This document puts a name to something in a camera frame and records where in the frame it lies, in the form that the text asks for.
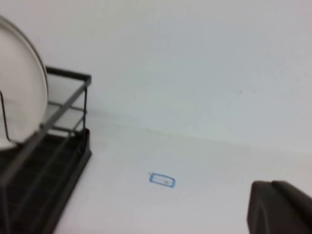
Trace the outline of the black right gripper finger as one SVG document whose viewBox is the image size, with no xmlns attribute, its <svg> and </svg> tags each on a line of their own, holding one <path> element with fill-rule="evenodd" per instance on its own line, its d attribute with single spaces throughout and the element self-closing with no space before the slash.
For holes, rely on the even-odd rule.
<svg viewBox="0 0 312 234">
<path fill-rule="evenodd" d="M 254 181 L 247 223 L 251 234 L 310 234 L 312 198 L 286 181 Z"/>
</svg>

